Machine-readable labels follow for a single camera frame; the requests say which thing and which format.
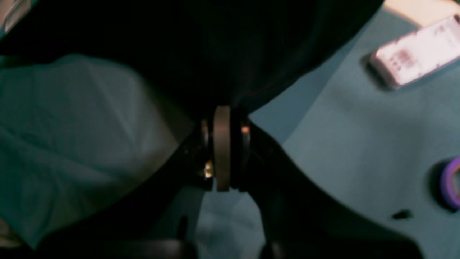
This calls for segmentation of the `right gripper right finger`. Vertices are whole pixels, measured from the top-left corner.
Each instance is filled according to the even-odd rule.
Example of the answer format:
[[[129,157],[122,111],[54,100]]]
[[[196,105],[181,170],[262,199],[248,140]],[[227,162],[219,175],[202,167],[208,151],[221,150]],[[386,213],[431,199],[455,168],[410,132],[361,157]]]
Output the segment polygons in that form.
[[[417,245],[346,208],[308,177],[281,146],[232,110],[230,186],[258,206],[263,259],[421,259]]]

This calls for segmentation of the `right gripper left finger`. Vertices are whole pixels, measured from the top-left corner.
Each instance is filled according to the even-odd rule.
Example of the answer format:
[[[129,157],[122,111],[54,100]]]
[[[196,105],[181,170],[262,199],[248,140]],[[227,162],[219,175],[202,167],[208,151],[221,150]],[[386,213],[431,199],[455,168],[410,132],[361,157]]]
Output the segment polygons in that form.
[[[136,190],[89,218],[49,235],[41,259],[195,259],[189,208],[216,181],[231,187],[231,108],[219,106]]]

